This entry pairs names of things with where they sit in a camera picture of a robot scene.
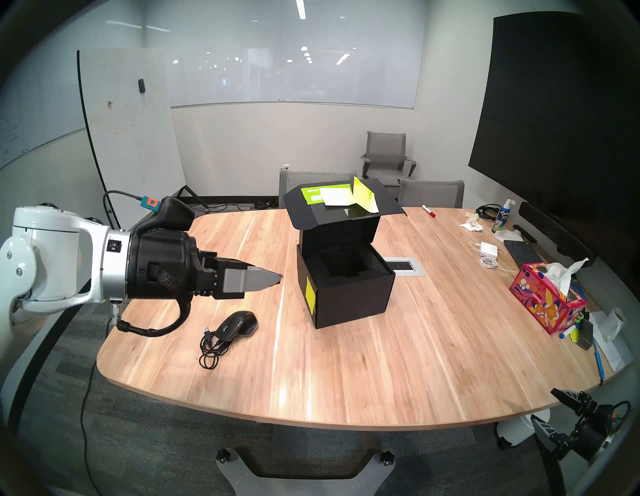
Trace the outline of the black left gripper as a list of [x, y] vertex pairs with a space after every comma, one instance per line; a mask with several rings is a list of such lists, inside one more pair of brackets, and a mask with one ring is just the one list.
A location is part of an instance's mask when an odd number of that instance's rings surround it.
[[183, 231], [155, 228], [131, 230], [127, 260], [127, 297], [130, 300], [174, 300], [160, 282], [168, 273], [179, 296], [211, 296], [217, 300], [243, 299], [245, 293], [278, 285], [282, 275], [233, 258], [217, 258], [215, 251], [197, 247]]

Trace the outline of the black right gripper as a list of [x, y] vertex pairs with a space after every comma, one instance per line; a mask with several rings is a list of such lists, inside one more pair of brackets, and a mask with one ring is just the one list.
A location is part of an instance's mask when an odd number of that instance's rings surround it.
[[557, 460], [563, 460], [568, 451], [578, 454], [588, 463], [607, 449], [615, 434], [618, 414], [610, 404], [598, 404], [589, 393], [553, 388], [550, 393], [562, 405], [579, 412], [578, 422], [570, 435], [556, 431], [548, 422], [531, 414], [534, 434], [542, 446]]

